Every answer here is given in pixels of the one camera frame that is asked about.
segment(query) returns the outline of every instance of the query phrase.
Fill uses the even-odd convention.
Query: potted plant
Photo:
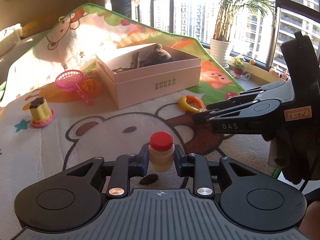
[[[270,0],[221,0],[214,35],[210,39],[210,51],[212,57],[223,67],[227,65],[233,47],[230,38],[235,15],[244,8],[256,15],[260,11],[262,17],[275,11],[274,2]]]
[[[245,66],[244,66],[244,58],[242,55],[238,55],[233,58],[233,65],[235,67],[235,74],[242,75]]]

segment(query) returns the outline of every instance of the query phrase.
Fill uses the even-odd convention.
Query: black robotic gripper
[[[297,229],[307,202],[294,187],[227,157],[185,155],[176,145],[177,175],[192,177],[193,189],[130,191],[130,178],[145,176],[148,163],[145,144],[137,155],[95,157],[30,185],[14,202],[23,227],[14,239],[307,239]]]

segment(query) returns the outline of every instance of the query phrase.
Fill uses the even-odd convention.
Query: toy scissors
[[[198,106],[198,109],[189,105],[190,103],[195,103]],[[195,96],[185,96],[185,97],[180,97],[179,99],[179,105],[192,113],[199,113],[199,112],[204,112],[207,111],[207,109],[204,106],[204,103],[197,97]]]

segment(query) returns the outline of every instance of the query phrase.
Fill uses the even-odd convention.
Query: ribbed white pot
[[[227,66],[233,43],[210,39],[210,54],[222,66]]]

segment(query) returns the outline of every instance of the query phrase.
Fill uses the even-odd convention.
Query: orange bordered label
[[[284,110],[285,121],[294,121],[299,119],[311,118],[311,106],[299,107]]]

